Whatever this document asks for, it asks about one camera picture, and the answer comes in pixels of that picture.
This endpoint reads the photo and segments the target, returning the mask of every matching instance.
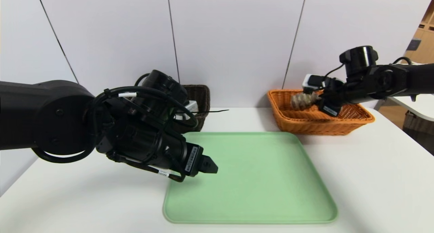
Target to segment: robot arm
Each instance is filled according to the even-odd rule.
[[[341,107],[392,96],[411,96],[434,93],[434,63],[425,65],[377,65],[378,54],[372,46],[350,49],[339,57],[345,65],[347,81],[327,76],[308,75],[303,92],[323,90],[318,108],[330,115],[338,116]]]
[[[141,86],[106,89],[97,97],[65,80],[0,82],[0,150],[32,148],[44,160],[64,163],[83,159],[96,148],[115,162],[178,182],[198,172],[217,173],[201,146],[172,129],[179,110],[197,125],[185,103],[183,86],[156,70]]]

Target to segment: wicker basket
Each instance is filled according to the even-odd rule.
[[[345,105],[338,117],[330,117],[318,110],[316,105],[304,111],[291,108],[291,96],[301,90],[271,90],[268,99],[273,115],[281,131],[310,135],[346,135],[351,131],[375,121],[361,105]]]
[[[208,112],[210,110],[210,90],[206,85],[183,85],[187,91],[188,99],[195,100],[199,112]],[[200,113],[195,115],[198,125],[195,128],[188,128],[177,123],[172,124],[172,128],[181,133],[187,133],[191,131],[200,131],[205,123],[205,118],[208,113]],[[193,124],[192,120],[185,120],[183,123]]]

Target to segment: green tray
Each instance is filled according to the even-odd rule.
[[[172,181],[166,219],[179,224],[320,224],[335,203],[296,136],[286,132],[185,134],[218,165]]]

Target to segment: white wall panel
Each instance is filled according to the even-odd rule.
[[[1,81],[75,81],[39,0],[1,0],[1,21]],[[31,149],[0,151],[0,196],[36,159]]]
[[[301,88],[306,74],[324,75],[339,54],[371,45],[379,64],[402,56],[431,0],[305,0],[284,88]],[[346,78],[345,69],[331,76]]]
[[[170,0],[182,84],[211,106],[267,106],[282,88],[303,0]]]
[[[93,94],[158,69],[178,80],[167,0],[42,0],[74,73]]]

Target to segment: label sticker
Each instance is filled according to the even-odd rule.
[[[164,172],[164,171],[158,171],[158,174],[159,174],[159,175],[162,175],[162,176],[169,177],[169,173],[166,173],[166,172]]]
[[[194,159],[196,158],[197,148],[198,147],[193,147],[193,149],[191,149],[189,160],[187,161],[187,165],[185,167],[185,170],[187,172],[189,172],[191,170],[191,166],[193,165]]]
[[[329,108],[328,106],[324,106],[324,110],[333,114],[333,116],[338,116],[338,112],[332,110],[331,108]]]

